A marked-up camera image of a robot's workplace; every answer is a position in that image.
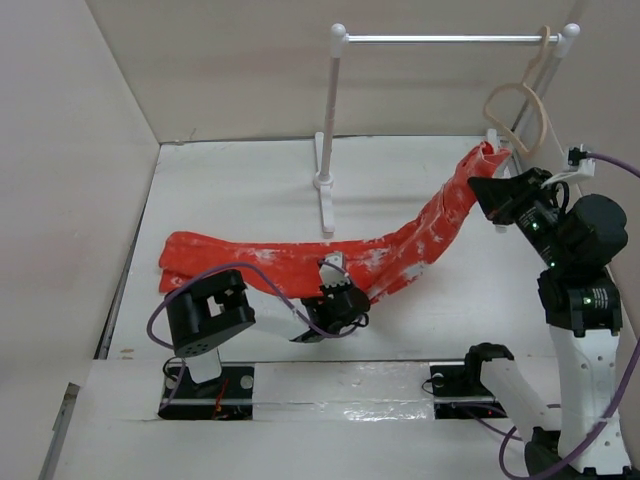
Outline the red white patterned trousers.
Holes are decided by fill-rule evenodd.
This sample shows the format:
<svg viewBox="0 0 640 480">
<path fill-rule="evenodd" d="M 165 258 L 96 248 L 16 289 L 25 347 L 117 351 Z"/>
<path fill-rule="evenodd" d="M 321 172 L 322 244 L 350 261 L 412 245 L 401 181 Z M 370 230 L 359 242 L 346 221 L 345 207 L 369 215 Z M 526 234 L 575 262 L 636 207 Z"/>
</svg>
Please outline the red white patterned trousers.
<svg viewBox="0 0 640 480">
<path fill-rule="evenodd" d="M 374 239 L 256 243 L 174 232 L 167 238 L 158 261 L 158 289 L 166 294 L 212 267 L 241 262 L 258 267 L 257 272 L 243 272 L 246 283 L 257 290 L 282 291 L 294 299 L 310 298 L 320 292 L 320 260 L 338 252 L 356 285 L 372 302 L 378 302 L 417 280 L 448 249 L 476 202 L 469 179 L 492 177 L 510 154 L 504 147 L 481 142 L 458 162 L 453 175 L 415 219 Z"/>
</svg>

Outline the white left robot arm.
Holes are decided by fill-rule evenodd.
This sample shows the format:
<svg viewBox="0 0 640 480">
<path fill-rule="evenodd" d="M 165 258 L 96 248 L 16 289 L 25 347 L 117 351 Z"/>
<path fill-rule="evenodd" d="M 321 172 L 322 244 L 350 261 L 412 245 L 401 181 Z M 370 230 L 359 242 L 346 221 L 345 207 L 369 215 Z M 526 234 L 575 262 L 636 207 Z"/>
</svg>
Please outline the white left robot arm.
<svg viewBox="0 0 640 480">
<path fill-rule="evenodd" d="M 247 285 L 238 266 L 218 267 L 200 275 L 164 298 L 174 355 L 185 362 L 188 384 L 201 396 L 222 387 L 219 347 L 256 323 Z M 307 330 L 292 343 L 312 344 L 343 338 L 369 323 L 371 301 L 347 275 L 334 284 L 323 283 L 318 296 L 303 298 L 300 311 L 281 291 L 274 291 L 291 307 Z"/>
</svg>

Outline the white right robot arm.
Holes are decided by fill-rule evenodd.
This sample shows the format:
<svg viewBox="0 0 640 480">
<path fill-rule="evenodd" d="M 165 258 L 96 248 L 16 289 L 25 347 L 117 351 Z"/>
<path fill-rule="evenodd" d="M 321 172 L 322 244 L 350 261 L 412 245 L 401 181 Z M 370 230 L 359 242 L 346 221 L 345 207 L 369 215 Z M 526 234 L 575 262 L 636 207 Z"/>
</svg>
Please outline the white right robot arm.
<svg viewBox="0 0 640 480">
<path fill-rule="evenodd" d="M 516 225 L 545 264 L 537 284 L 556 353 L 560 405 L 551 408 L 524 379 L 503 345 L 467 354 L 462 381 L 489 391 L 524 444 L 531 479 L 636 479 L 622 438 L 617 381 L 621 297 L 607 266 L 626 247 L 627 217 L 612 199 L 569 200 L 569 187 L 532 168 L 509 179 L 468 181 L 485 217 Z"/>
</svg>

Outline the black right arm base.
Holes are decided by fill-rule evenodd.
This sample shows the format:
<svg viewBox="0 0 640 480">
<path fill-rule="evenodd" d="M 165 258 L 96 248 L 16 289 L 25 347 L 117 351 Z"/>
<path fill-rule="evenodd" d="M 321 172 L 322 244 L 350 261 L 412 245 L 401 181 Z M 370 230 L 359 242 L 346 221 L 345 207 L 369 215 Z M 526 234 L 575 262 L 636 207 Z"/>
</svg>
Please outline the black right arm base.
<svg viewBox="0 0 640 480">
<path fill-rule="evenodd" d="M 435 419 L 506 418 L 502 405 L 480 381 L 483 364 L 500 358 L 514 356 L 504 345 L 484 342 L 471 346 L 463 359 L 431 363 L 421 388 L 433 399 Z"/>
</svg>

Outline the wooden clothes hanger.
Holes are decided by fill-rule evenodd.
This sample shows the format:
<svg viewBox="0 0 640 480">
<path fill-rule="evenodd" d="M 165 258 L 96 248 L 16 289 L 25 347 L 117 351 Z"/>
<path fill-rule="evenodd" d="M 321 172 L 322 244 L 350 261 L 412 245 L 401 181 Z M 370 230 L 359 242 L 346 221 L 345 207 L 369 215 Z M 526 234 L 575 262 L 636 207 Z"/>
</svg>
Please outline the wooden clothes hanger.
<svg viewBox="0 0 640 480">
<path fill-rule="evenodd" d="M 537 72 L 539 76 L 545 77 L 549 70 L 549 61 L 553 57 L 551 47 L 551 29 L 548 25 L 543 25 L 539 31 L 540 37 L 537 53 L 528 61 L 518 82 L 505 83 L 495 87 L 487 97 L 483 106 L 483 117 L 502 136 L 504 136 L 516 152 L 523 159 L 530 159 L 542 147 L 548 133 L 549 117 L 541 95 L 537 89 L 529 84 L 531 75 Z M 527 145 L 519 134 L 510 129 L 492 110 L 492 103 L 496 97 L 509 92 L 518 93 L 525 100 L 525 110 L 531 110 L 537 122 L 538 136 L 531 145 Z"/>
</svg>

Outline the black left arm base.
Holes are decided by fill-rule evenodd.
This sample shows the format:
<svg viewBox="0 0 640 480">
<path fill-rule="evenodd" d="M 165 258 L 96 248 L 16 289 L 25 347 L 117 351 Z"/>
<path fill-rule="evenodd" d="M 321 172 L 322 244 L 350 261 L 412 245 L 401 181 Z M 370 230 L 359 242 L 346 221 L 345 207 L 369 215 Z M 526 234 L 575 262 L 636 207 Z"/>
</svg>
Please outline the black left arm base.
<svg viewBox="0 0 640 480">
<path fill-rule="evenodd" d="M 253 419 L 253 365 L 223 365 L 221 375 L 196 383 L 178 362 L 165 375 L 158 416 L 175 421 L 249 421 Z"/>
</svg>

